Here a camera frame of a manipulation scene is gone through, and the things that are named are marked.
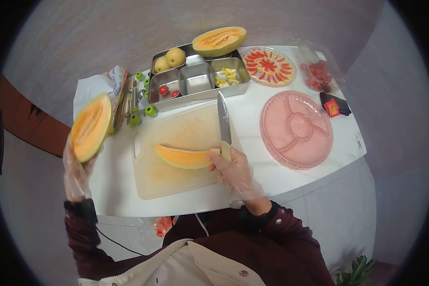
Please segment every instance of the hand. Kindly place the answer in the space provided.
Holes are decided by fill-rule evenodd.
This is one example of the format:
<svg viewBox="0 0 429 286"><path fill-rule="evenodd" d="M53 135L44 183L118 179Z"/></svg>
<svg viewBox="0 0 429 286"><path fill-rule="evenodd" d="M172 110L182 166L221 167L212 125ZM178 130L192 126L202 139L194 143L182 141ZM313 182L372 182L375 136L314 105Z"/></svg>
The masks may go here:
<svg viewBox="0 0 429 286"><path fill-rule="evenodd" d="M103 146L92 159L81 164L75 157L69 134L65 149L63 149L63 166L65 167L63 183L65 185L65 194L67 195L68 201L81 202L91 197L89 176L92 174L92 168L102 149Z"/></svg>
<svg viewBox="0 0 429 286"><path fill-rule="evenodd" d="M231 147L232 162L221 156L211 154L209 171L218 169L218 182L229 188L229 205L239 207L240 201L254 215L268 213L272 203L265 197L261 184L253 178L253 171L246 155Z"/></svg>

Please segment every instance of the white cable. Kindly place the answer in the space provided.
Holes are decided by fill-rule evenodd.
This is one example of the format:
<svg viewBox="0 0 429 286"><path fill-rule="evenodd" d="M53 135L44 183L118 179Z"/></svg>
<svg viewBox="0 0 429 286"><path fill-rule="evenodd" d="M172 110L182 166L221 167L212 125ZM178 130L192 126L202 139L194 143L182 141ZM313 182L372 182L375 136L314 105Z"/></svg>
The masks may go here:
<svg viewBox="0 0 429 286"><path fill-rule="evenodd" d="M200 217L199 217L197 214L195 214L195 217L196 217L196 218L197 218L197 220L199 221L200 226L205 230L205 233L207 234L207 236L210 236L210 235L208 234L208 231L207 231L207 229L205 228L204 224L203 224L203 223L202 223L202 221L200 220Z"/></svg>

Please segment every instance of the kitchen knife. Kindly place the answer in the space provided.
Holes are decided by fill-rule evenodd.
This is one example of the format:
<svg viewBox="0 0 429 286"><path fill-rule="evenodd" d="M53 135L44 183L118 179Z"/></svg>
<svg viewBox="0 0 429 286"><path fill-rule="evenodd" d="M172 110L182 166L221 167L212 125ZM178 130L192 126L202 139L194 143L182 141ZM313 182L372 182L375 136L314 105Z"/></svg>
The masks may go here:
<svg viewBox="0 0 429 286"><path fill-rule="evenodd" d="M232 135L230 133L230 122L229 114L227 113L227 106L225 105L224 96L221 92L218 92L218 118L219 129L221 131L221 155L230 162L232 161L230 156Z"/></svg>

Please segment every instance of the black phone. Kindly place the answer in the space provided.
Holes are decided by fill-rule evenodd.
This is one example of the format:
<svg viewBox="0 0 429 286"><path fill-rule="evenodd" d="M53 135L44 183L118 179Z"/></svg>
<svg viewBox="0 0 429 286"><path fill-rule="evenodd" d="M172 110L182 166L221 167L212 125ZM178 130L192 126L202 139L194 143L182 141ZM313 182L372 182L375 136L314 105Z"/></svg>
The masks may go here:
<svg viewBox="0 0 429 286"><path fill-rule="evenodd" d="M349 110L348 102L346 102L346 100L335 97L335 96L330 95L330 94L325 93L325 92L320 92L319 98L321 99L321 106L324 106L324 104L326 104L326 102L328 102L329 100L331 100L333 98L338 105L338 112L340 114L346 115L346 116L351 114L351 110Z"/></svg>

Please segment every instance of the pear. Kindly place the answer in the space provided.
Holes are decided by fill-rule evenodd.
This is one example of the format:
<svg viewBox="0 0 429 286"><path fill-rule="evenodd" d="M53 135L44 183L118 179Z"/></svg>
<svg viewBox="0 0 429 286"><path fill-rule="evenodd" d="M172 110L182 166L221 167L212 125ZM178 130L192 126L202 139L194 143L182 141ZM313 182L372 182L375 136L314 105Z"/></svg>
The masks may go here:
<svg viewBox="0 0 429 286"><path fill-rule="evenodd" d="M180 48L173 48L169 50L165 56L167 64L171 68L181 66L186 61L186 55Z"/></svg>
<svg viewBox="0 0 429 286"><path fill-rule="evenodd" d="M166 57L159 58L154 63L154 70L157 74L170 69L165 58Z"/></svg>

